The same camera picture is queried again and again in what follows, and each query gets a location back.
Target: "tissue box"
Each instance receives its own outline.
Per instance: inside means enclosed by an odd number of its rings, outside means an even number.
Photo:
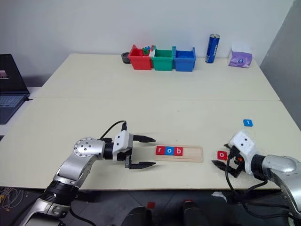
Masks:
[[[252,53],[248,47],[232,46],[228,66],[248,68],[252,62]]]

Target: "dark floor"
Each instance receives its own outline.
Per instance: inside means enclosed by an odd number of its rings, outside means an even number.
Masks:
[[[0,226],[8,226],[16,214],[28,203],[37,198],[41,191],[26,191],[23,201],[10,211],[0,210]],[[238,224],[242,226],[286,226],[287,219],[258,219],[248,215],[239,204],[227,204],[221,197],[212,196],[213,191],[105,191],[96,192],[94,202],[75,200],[72,203],[73,211],[81,217],[93,221],[97,226],[119,226],[122,221],[135,207],[147,206],[154,202],[151,209],[154,225],[156,226],[179,226],[179,207],[184,200],[193,200],[206,214],[210,225],[226,226]],[[256,193],[256,201],[264,203],[285,204],[282,196],[275,194],[262,196]],[[258,214],[282,213],[284,210],[271,207],[255,207],[250,209]],[[68,213],[63,222],[70,226],[88,226],[89,224],[75,219]]]

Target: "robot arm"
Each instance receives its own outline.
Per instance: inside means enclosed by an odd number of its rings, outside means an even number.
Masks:
[[[148,143],[155,140],[130,134],[126,131],[126,126],[123,126],[123,130],[115,136],[114,142],[111,138],[97,140],[91,137],[77,141],[71,155],[63,162],[53,181],[36,200],[20,226],[62,225],[59,219],[64,218],[68,213],[71,202],[96,160],[125,161],[125,168],[129,169],[143,169],[156,164],[155,162],[132,164],[133,141]]]
[[[270,180],[281,188],[291,213],[301,219],[301,162],[291,157],[259,155],[254,142],[244,130],[235,134],[228,145],[230,155],[243,158],[239,164],[244,165],[247,174]]]

